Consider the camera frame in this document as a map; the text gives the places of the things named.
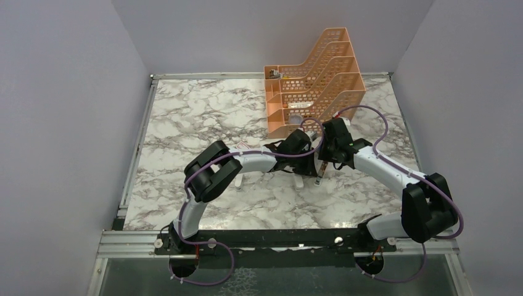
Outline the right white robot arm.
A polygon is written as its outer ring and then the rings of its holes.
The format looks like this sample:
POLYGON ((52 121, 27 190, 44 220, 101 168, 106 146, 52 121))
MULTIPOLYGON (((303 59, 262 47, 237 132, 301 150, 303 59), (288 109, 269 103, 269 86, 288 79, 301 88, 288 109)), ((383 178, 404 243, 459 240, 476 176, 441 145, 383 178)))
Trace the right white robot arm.
POLYGON ((401 198, 400 212, 370 218, 359 226, 356 244, 370 251, 383 239, 408 237, 424 243, 459 221, 446 179, 412 171, 377 150, 369 141, 353 139, 343 118, 323 123, 318 158, 373 177, 401 198))

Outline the pink stapler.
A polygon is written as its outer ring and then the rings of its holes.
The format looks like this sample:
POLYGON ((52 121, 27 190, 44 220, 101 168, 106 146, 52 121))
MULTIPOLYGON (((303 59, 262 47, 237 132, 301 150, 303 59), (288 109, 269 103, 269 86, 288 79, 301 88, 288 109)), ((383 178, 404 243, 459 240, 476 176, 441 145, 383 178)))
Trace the pink stapler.
POLYGON ((323 161, 321 163, 321 165, 318 169, 318 172, 317 172, 315 182, 314 182, 315 186, 320 186, 322 184, 327 166, 328 166, 328 162, 323 161))

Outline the red white staple box sleeve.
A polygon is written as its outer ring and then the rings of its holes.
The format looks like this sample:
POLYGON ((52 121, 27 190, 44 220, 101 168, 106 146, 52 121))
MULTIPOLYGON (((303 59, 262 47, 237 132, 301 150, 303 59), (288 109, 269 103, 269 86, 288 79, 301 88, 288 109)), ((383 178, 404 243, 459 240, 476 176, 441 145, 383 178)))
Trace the red white staple box sleeve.
POLYGON ((249 149, 250 146, 247 145, 247 144, 244 143, 244 142, 240 142, 240 143, 237 145, 237 148, 238 148, 238 149, 249 149))

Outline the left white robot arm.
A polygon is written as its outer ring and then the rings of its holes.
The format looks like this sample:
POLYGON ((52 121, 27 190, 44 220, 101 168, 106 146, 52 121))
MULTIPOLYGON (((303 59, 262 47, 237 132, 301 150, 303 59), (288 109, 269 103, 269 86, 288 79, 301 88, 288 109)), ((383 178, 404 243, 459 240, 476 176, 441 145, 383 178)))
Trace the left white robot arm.
POLYGON ((223 141, 215 141, 184 169, 187 197, 168 228, 171 246, 179 253, 193 248, 207 204, 218 198, 237 175, 286 168, 298 175, 314 175, 316 149, 312 143, 317 137, 316 132, 299 128, 284 140, 247 150, 230 149, 223 141))

